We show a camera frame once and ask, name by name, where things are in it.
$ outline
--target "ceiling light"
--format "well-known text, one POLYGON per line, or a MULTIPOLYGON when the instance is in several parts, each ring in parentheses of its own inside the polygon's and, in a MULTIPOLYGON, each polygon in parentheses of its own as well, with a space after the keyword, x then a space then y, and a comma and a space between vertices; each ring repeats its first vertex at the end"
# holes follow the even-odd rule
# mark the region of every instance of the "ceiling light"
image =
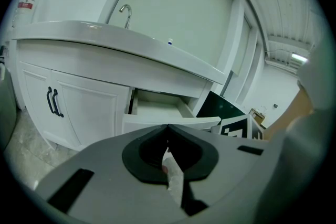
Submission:
POLYGON ((295 58, 295 59, 297 59, 297 60, 299 60, 299 61, 302 61, 302 62, 307 62, 308 61, 307 58, 305 58, 305 57, 303 57, 301 55, 298 55, 298 54, 292 54, 292 57, 295 58))

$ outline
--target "faucet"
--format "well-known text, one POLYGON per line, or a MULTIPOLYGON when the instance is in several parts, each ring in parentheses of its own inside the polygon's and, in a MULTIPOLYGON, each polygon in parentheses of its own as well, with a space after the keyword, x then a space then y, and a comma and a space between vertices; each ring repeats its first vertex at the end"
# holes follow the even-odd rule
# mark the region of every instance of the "faucet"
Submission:
POLYGON ((129 26, 130 26, 130 19, 131 19, 131 16, 132 16, 132 9, 131 9, 131 6, 128 5, 128 4, 125 4, 121 7, 121 9, 119 10, 119 12, 123 12, 123 10, 127 8, 128 9, 128 16, 127 16, 127 21, 126 21, 126 24, 125 24, 125 28, 128 29, 129 26))

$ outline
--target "black handle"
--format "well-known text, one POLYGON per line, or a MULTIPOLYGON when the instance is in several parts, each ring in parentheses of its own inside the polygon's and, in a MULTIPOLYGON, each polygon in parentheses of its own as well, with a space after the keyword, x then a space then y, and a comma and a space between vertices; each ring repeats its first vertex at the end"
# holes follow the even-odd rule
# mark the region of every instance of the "black handle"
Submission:
POLYGON ((52 95, 52 102, 54 103, 54 107, 55 107, 55 114, 59 117, 64 117, 64 115, 62 113, 58 113, 58 109, 57 109, 57 104, 56 104, 56 101, 55 101, 55 96, 57 95, 57 90, 54 89, 54 94, 52 95))
POLYGON ((50 108, 50 111, 52 112, 52 114, 55 114, 55 112, 52 111, 52 106, 51 106, 50 99, 49 99, 49 94, 50 94, 51 92, 52 92, 51 87, 48 87, 47 100, 48 100, 49 108, 50 108))

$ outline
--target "bottle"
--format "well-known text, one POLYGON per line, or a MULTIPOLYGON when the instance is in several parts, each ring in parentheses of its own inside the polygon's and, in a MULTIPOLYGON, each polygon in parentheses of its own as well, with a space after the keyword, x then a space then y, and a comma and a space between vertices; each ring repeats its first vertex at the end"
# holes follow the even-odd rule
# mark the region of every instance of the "bottle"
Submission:
POLYGON ((36 0, 19 0, 13 17, 13 27, 30 24, 35 6, 36 0))

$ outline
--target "gray marble floor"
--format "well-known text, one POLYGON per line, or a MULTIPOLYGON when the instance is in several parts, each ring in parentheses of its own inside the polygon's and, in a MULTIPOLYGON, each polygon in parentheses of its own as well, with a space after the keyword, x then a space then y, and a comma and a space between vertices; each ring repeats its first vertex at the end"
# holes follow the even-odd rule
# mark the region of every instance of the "gray marble floor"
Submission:
POLYGON ((14 176, 31 189, 51 170, 77 151, 58 145, 50 148, 35 128, 27 112, 20 111, 12 138, 4 151, 14 176))

